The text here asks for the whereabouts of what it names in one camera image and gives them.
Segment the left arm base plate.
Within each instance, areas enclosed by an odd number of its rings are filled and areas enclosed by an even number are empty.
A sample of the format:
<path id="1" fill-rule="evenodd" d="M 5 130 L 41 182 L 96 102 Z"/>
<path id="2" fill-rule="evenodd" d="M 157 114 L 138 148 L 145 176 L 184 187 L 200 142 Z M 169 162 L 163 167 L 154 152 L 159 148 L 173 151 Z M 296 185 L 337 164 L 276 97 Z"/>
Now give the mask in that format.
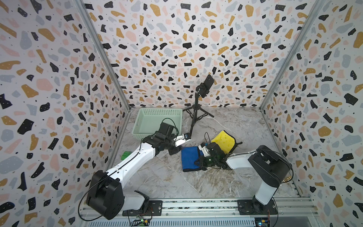
<path id="1" fill-rule="evenodd" d="M 146 194 L 135 190 L 126 194 L 122 207 L 123 216 L 161 216 L 163 209 L 162 200 L 151 200 Z"/>

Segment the yellow grey dishcloth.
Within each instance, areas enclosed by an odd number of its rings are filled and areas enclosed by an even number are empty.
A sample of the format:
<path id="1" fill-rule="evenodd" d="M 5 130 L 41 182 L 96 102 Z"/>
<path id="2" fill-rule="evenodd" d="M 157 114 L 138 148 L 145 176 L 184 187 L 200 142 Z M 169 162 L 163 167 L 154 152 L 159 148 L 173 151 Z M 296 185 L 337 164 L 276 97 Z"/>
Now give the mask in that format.
<path id="1" fill-rule="evenodd" d="M 243 142 L 237 142 L 235 137 L 226 131 L 221 131 L 211 142 L 216 143 L 226 155 L 232 153 L 238 145 L 243 144 Z"/>

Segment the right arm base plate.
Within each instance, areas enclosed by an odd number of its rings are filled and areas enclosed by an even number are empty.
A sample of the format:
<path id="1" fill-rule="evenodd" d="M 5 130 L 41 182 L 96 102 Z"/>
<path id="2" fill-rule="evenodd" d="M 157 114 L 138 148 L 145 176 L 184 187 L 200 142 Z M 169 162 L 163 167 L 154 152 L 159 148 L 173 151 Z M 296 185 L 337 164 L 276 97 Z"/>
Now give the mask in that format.
<path id="1" fill-rule="evenodd" d="M 256 199 L 237 200 L 237 208 L 240 215 L 277 215 L 277 205 L 270 200 L 267 205 L 263 205 Z"/>

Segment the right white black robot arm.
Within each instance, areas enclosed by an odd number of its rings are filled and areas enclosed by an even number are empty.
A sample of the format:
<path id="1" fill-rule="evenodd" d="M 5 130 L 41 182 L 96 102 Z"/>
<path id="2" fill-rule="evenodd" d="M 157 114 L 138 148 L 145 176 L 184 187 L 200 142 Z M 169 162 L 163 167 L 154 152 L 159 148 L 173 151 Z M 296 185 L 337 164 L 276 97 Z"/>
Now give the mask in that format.
<path id="1" fill-rule="evenodd" d="M 257 172 L 262 183 L 251 200 L 255 211 L 269 204 L 285 177 L 293 170 L 292 164 L 284 156 L 264 145 L 250 152 L 225 154 L 219 145 L 212 142 L 202 150 L 207 152 L 207 156 L 198 154 L 194 164 L 203 170 L 207 167 L 223 170 L 253 168 Z"/>

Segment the blue grey dishcloth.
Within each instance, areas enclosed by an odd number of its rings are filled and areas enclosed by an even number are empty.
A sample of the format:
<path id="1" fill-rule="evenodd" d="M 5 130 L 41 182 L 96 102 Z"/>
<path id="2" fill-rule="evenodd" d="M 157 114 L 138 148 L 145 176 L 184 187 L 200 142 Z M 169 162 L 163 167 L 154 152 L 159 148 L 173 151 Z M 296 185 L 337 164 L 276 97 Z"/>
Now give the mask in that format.
<path id="1" fill-rule="evenodd" d="M 183 172 L 206 171 L 203 164 L 204 154 L 198 147 L 185 147 L 181 151 L 181 163 Z"/>

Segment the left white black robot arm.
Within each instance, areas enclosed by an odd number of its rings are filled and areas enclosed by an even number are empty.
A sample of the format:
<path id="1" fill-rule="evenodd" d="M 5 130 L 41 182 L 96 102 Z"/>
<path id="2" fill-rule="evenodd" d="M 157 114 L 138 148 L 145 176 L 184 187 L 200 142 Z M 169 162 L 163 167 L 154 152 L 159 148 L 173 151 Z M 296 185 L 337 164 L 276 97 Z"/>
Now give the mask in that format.
<path id="1" fill-rule="evenodd" d="M 170 155 L 174 155 L 190 139 L 189 132 L 179 134 L 174 125 L 162 122 L 159 130 L 143 138 L 139 147 L 125 160 L 105 172 L 99 170 L 92 176 L 86 204 L 107 220 L 124 211 L 136 215 L 150 212 L 152 207 L 149 205 L 149 196 L 140 191 L 125 193 L 125 185 L 161 151 L 168 150 Z"/>

